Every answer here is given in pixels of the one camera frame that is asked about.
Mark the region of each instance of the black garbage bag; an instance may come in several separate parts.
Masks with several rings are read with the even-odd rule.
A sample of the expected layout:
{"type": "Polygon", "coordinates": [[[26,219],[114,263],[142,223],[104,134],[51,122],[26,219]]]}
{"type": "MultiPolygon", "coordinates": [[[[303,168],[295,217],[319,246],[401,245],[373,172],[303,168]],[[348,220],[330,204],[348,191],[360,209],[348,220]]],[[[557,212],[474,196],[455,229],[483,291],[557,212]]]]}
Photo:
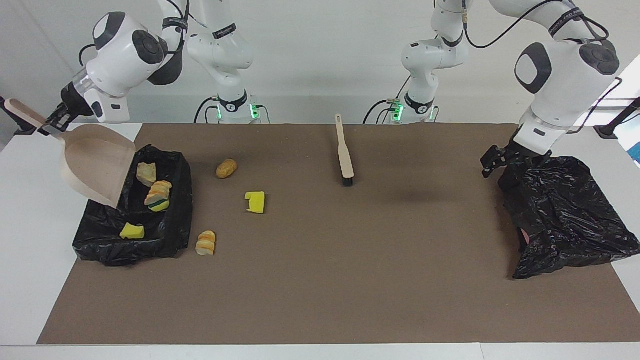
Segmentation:
{"type": "Polygon", "coordinates": [[[193,214],[191,168],[180,152],[165,152],[151,145],[140,149],[131,164],[116,209],[89,200],[74,239],[82,260],[107,266],[132,265],[147,258],[171,258],[189,243],[193,214]],[[138,163],[156,163],[157,179],[173,185],[170,206],[154,213],[144,201],[149,188],[136,179],[138,163]],[[123,240],[126,223],[145,226],[145,238],[123,240]]]}
{"type": "Polygon", "coordinates": [[[514,279],[640,253],[638,239],[578,159],[552,158],[529,169],[510,165],[499,184],[521,242],[514,279]]]}

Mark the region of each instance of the brush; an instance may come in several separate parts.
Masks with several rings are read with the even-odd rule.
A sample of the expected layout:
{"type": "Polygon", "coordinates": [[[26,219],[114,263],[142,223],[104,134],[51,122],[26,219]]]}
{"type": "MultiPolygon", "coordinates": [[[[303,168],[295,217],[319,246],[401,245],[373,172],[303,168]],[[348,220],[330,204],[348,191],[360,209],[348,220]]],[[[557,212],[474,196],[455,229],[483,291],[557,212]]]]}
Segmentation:
{"type": "Polygon", "coordinates": [[[344,141],[344,129],[342,128],[342,115],[335,116],[335,128],[338,131],[338,159],[340,160],[340,169],[342,170],[342,185],[353,186],[353,164],[351,164],[351,155],[347,143],[344,141]]]}

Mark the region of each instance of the dustpan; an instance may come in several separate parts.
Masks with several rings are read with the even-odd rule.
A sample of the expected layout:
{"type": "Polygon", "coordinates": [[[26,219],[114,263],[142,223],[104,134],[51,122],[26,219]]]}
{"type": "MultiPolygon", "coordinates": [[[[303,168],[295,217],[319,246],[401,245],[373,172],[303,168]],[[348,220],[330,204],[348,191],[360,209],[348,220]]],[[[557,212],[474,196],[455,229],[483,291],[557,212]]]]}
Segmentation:
{"type": "MultiPolygon", "coordinates": [[[[16,99],[6,100],[4,105],[38,129],[47,123],[47,119],[16,99]]],[[[63,144],[60,174],[65,182],[99,204],[117,207],[136,154],[133,142],[98,124],[81,125],[52,136],[63,144]]]]}

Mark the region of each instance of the brown table surface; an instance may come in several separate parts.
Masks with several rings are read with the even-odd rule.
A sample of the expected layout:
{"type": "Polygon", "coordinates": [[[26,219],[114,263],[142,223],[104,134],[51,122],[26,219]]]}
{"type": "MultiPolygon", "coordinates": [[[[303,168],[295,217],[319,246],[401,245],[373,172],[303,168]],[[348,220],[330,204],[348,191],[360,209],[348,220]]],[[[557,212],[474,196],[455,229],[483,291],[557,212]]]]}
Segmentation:
{"type": "Polygon", "coordinates": [[[128,268],[78,261],[40,344],[640,341],[611,265],[511,280],[518,240],[479,158],[514,126],[144,125],[136,145],[181,151],[191,242],[128,268]],[[231,178],[216,165],[234,158],[231,178]],[[266,213],[244,193],[265,191],[266,213]],[[215,256],[196,237],[218,235],[215,256]]]}

